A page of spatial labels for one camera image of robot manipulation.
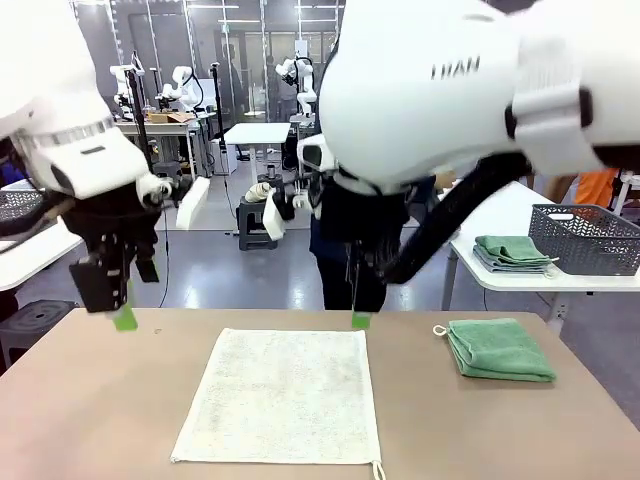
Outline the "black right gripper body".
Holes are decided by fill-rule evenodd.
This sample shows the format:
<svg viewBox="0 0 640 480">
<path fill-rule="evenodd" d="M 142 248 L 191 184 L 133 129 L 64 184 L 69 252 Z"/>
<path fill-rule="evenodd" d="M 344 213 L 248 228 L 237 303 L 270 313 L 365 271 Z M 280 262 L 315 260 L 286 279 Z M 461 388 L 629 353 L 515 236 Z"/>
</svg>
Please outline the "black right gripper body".
<svg viewBox="0 0 640 480">
<path fill-rule="evenodd" d="M 322 192 L 322 295 L 327 310 L 352 310 L 349 255 L 359 242 L 362 256 L 358 310 L 379 310 L 387 282 L 378 262 L 394 255 L 408 220 L 404 196 L 362 195 L 331 179 Z"/>
</svg>

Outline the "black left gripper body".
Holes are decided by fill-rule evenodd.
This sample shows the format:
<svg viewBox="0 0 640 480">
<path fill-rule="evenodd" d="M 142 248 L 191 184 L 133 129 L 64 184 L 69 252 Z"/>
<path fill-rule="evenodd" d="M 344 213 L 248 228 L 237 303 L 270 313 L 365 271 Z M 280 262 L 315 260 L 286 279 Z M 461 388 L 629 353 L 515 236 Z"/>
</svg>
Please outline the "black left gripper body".
<svg viewBox="0 0 640 480">
<path fill-rule="evenodd" d="M 69 270 L 88 312 L 113 312 L 124 304 L 131 264 L 155 255 L 160 214 L 140 200 L 134 183 L 77 200 L 67 212 L 67 228 L 87 249 Z"/>
</svg>

